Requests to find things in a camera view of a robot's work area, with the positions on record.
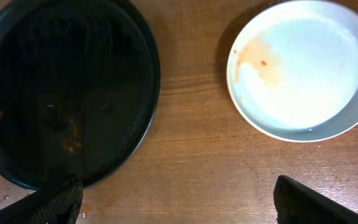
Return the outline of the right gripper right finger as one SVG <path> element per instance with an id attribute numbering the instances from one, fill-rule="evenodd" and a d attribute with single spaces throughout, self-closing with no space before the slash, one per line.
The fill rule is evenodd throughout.
<path id="1" fill-rule="evenodd" d="M 358 224 L 358 214 L 280 175 L 273 191 L 278 224 Z"/>

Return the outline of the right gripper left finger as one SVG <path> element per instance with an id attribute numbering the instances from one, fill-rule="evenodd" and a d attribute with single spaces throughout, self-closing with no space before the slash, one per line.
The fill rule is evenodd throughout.
<path id="1" fill-rule="evenodd" d="M 71 179 L 49 185 L 0 210 L 0 224 L 75 224 L 83 183 Z"/>

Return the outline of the grey-white plate with sauce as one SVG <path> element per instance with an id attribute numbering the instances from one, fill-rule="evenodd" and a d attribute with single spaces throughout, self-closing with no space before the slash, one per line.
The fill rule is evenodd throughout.
<path id="1" fill-rule="evenodd" d="M 242 117 L 290 142 L 358 124 L 358 13 L 332 1 L 285 1 L 253 17 L 232 44 L 227 87 Z"/>

